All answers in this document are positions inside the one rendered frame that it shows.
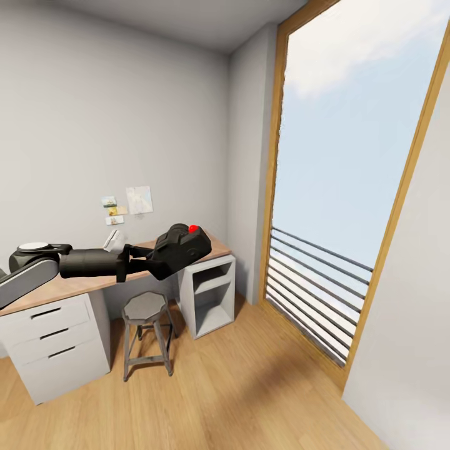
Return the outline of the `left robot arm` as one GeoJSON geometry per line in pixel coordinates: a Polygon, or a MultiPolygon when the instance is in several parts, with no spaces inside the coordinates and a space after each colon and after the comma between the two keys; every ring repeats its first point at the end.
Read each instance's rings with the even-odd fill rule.
{"type": "Polygon", "coordinates": [[[54,279],[116,276],[125,283],[127,274],[164,266],[164,261],[145,257],[153,248],[126,244],[128,235],[115,229],[104,248],[73,249],[71,244],[32,242],[17,247],[9,257],[7,275],[0,268],[0,311],[54,279]]]}

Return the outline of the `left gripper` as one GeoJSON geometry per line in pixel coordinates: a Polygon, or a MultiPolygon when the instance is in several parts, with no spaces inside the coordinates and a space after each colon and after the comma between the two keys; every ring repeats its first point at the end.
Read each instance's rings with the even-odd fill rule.
{"type": "Polygon", "coordinates": [[[86,277],[116,276],[117,283],[125,283],[127,274],[148,271],[164,266],[164,261],[150,261],[145,257],[153,248],[124,245],[120,254],[105,251],[104,248],[89,248],[84,258],[86,277]]]}

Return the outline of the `digital camera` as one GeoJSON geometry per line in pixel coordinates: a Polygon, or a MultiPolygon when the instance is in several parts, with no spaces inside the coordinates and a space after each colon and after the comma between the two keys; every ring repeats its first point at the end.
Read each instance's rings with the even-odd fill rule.
{"type": "Polygon", "coordinates": [[[162,281],[211,251],[211,240],[200,226],[177,223],[160,235],[153,252],[145,259],[164,261],[164,266],[149,270],[158,281],[162,281]]]}

